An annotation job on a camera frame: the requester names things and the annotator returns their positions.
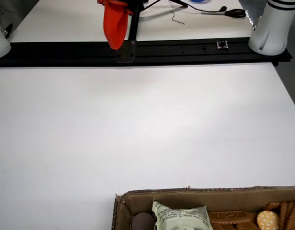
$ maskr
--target green printed package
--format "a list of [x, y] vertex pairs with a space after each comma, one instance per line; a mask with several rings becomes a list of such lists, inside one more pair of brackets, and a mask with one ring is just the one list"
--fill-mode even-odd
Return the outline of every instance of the green printed package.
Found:
[[193, 209], [171, 209], [156, 201], [157, 230], [213, 230], [206, 206]]

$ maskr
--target white table surface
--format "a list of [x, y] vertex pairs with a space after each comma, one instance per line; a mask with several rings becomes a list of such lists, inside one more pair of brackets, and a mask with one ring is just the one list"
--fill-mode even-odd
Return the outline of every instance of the white table surface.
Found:
[[[12, 40], [104, 40], [101, 8], [66, 2], [41, 0]], [[195, 33], [228, 36], [213, 27]], [[0, 69], [0, 230], [108, 230], [115, 193], [189, 185], [295, 185], [295, 106], [272, 64]]]
[[[211, 0], [208, 4], [191, 3], [205, 10], [241, 8], [238, 0]], [[249, 37], [248, 19], [236, 20], [224, 16], [200, 15], [188, 8], [161, 0], [141, 13], [138, 41], [179, 40], [219, 37]], [[184, 22], [185, 25], [173, 22]], [[103, 32], [104, 7], [97, 0], [40, 0], [18, 27], [12, 42], [45, 41], [106, 41]]]

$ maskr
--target scissors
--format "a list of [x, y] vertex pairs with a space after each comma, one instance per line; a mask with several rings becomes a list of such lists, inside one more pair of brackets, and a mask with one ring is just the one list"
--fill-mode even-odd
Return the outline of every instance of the scissors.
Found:
[[219, 12], [202, 12], [201, 14], [223, 15], [223, 16], [228, 16], [235, 19], [243, 19], [246, 17], [246, 11], [243, 9], [233, 9], [230, 11], [219, 11]]

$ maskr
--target cardboard box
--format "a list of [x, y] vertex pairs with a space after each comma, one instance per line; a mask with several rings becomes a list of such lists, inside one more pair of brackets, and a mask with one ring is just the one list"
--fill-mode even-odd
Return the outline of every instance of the cardboard box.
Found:
[[152, 211], [154, 199], [170, 208], [206, 205], [208, 211], [259, 211], [270, 202], [295, 201], [295, 186], [131, 191], [115, 200], [112, 230], [129, 230], [133, 216]]

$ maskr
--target black metal rail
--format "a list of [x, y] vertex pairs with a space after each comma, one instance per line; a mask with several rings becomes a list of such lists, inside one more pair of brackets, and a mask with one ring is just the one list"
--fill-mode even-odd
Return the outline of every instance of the black metal rail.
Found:
[[0, 67], [117, 67], [200, 65], [223, 63], [287, 62], [286, 50], [278, 56], [264, 56], [248, 47], [249, 38], [224, 38], [228, 49], [218, 49], [221, 39], [177, 41], [125, 41], [121, 50], [107, 42], [12, 43], [0, 58]]

